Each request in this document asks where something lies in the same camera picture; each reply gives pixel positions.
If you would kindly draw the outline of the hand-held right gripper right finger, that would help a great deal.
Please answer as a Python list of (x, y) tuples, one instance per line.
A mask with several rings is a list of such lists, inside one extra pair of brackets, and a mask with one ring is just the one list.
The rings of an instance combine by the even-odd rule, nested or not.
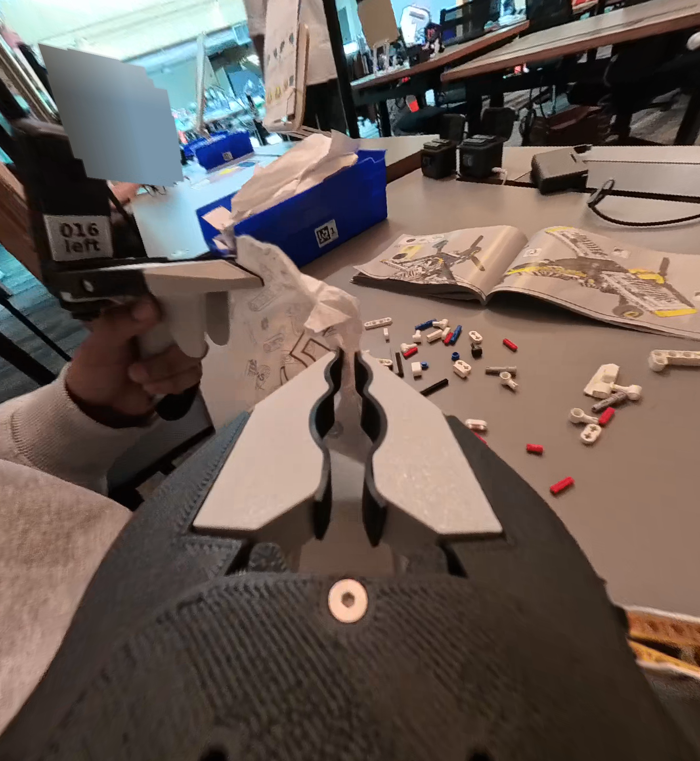
[(355, 354), (370, 544), (422, 547), (500, 537), (504, 530), (450, 419), (368, 352)]

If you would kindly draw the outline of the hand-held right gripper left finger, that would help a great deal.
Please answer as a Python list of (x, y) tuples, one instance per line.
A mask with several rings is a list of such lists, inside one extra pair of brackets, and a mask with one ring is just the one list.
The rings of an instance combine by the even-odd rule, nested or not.
[(195, 519), (196, 533), (247, 541), (326, 534), (332, 477), (325, 438), (335, 424), (344, 352), (329, 352), (255, 405)]

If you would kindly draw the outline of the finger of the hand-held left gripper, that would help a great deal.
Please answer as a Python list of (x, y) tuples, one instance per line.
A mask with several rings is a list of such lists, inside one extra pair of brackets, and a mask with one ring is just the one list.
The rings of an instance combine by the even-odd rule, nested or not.
[(145, 283), (155, 297), (196, 297), (263, 286), (258, 275), (225, 259), (184, 260), (147, 266)]

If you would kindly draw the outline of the printed white paper bag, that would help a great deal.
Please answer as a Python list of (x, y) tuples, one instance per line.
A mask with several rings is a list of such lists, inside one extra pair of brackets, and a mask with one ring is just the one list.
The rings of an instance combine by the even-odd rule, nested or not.
[(237, 264), (262, 286), (230, 296), (223, 388), (230, 416), (250, 411), (327, 353), (342, 349), (352, 362), (363, 331), (355, 297), (304, 274), (272, 243), (242, 235), (236, 247)]

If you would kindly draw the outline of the paper blue bin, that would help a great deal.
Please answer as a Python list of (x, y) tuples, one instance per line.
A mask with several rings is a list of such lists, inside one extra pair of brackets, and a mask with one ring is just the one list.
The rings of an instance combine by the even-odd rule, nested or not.
[(236, 223), (303, 267), (387, 218), (384, 150), (359, 149), (353, 166)]

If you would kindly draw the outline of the lego airplane model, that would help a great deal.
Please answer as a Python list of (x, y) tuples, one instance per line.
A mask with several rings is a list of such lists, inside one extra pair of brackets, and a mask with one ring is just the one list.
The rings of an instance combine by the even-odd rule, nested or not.
[(627, 639), (641, 670), (700, 686), (700, 616), (624, 606)]

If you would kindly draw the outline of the scattered small lego pieces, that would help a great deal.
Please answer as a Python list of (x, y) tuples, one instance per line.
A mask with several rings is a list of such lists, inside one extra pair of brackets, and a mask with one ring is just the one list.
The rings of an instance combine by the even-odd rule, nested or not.
[[(482, 355), (473, 357), (464, 332), (457, 345), (424, 338), (418, 359), (427, 369), (414, 378), (404, 360), (405, 381), (423, 390), (447, 377), (430, 400), (460, 420), (481, 419), (486, 430), (472, 435), (488, 446), (551, 501), (569, 496), (630, 489), (649, 479), (655, 450), (654, 383), (647, 378), (646, 336), (600, 327), (583, 319), (526, 320), (476, 315), (464, 329), (482, 335)], [(619, 366), (615, 383), (642, 387), (639, 401), (618, 405), (596, 441), (585, 443), (586, 423), (569, 414), (591, 411), (583, 392), (601, 365)]]

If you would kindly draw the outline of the white angled lego beam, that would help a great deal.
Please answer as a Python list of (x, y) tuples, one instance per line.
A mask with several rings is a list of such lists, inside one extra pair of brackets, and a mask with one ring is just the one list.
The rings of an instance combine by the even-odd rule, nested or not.
[(654, 349), (648, 356), (648, 366), (655, 373), (669, 367), (700, 367), (700, 350)]

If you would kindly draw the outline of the lego instruction booklet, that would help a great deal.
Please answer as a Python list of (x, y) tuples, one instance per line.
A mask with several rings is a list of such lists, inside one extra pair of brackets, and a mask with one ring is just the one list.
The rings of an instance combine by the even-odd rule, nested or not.
[(616, 326), (700, 341), (700, 255), (661, 252), (569, 226), (402, 234), (353, 282), (419, 297), (543, 300)]

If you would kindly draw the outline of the blue plastic bin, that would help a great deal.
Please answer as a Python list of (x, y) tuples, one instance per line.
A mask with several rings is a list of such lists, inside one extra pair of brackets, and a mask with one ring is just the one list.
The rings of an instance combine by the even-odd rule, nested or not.
[(196, 138), (182, 147), (184, 157), (205, 170), (223, 166), (253, 153), (250, 133), (245, 130), (217, 132), (209, 138)]

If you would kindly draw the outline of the tan framed display screen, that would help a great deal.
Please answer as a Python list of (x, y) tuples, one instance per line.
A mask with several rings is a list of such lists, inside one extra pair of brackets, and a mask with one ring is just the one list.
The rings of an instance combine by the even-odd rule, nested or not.
[(299, 1), (267, 2), (264, 126), (269, 132), (285, 134), (302, 127), (309, 42), (309, 29), (300, 20)]

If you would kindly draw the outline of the black battery charger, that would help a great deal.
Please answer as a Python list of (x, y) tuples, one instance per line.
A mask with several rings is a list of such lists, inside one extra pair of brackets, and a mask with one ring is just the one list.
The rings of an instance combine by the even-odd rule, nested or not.
[(457, 147), (457, 173), (460, 179), (482, 180), (502, 168), (506, 138), (492, 135), (473, 135)]
[(441, 180), (457, 172), (457, 143), (435, 138), (421, 147), (421, 173), (424, 177)]

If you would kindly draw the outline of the wooden top desk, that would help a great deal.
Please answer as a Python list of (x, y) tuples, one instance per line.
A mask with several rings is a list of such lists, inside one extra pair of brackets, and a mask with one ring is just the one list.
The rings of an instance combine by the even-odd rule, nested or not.
[(700, 50), (688, 50), (700, 32), (700, 2), (642, 2), (606, 14), (531, 33), (440, 75), (463, 85), (468, 98), (559, 84), (603, 91), (619, 142), (635, 145), (630, 121), (661, 95), (687, 93), (675, 145), (700, 134)]
[(351, 83), (353, 102), (357, 107), (374, 106), (380, 137), (389, 138), (392, 136), (387, 106), (390, 100), (397, 101), (412, 96), (420, 107), (424, 107), (426, 93), (440, 90), (440, 76), (448, 67), (461, 65), (497, 50), (529, 28), (528, 21), (499, 26), (475, 40), (451, 46), (425, 62), (396, 66), (355, 80)]

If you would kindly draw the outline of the power adapter brick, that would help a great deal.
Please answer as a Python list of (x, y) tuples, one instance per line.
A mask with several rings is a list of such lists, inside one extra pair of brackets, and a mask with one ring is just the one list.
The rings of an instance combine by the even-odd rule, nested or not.
[(536, 153), (530, 162), (530, 177), (541, 195), (587, 188), (589, 168), (573, 147)]

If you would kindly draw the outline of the white lego bracket piece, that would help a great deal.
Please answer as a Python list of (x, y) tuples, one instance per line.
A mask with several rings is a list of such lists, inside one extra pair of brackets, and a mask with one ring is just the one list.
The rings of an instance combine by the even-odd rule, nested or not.
[(601, 365), (585, 385), (583, 393), (595, 399), (608, 398), (618, 381), (619, 374), (620, 367), (617, 364)]

